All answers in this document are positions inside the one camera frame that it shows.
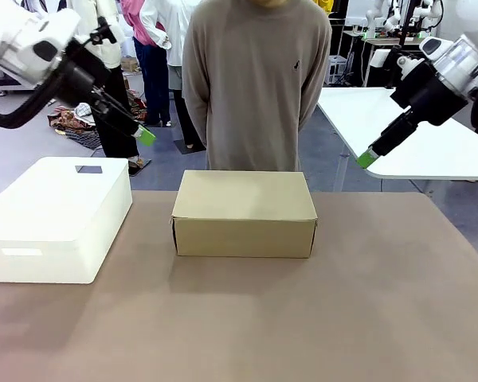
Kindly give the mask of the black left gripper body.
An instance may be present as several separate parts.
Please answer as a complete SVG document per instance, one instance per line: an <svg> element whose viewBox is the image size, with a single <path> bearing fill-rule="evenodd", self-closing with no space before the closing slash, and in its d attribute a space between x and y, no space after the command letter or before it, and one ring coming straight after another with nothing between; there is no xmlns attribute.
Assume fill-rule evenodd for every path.
<svg viewBox="0 0 478 382"><path fill-rule="evenodd" d="M56 100L69 107L79 103L99 107L106 100L104 85L111 71L76 38L65 48L58 69L61 70L62 82L57 89Z"/></svg>

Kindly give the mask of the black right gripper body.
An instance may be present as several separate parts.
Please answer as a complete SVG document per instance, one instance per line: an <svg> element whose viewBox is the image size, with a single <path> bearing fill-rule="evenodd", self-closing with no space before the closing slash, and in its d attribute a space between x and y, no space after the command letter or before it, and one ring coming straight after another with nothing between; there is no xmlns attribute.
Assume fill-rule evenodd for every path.
<svg viewBox="0 0 478 382"><path fill-rule="evenodd" d="M468 101L450 90L431 64L419 64L396 87L390 98L408 108L391 125L406 121L412 126L428 122L440 126L465 107Z"/></svg>

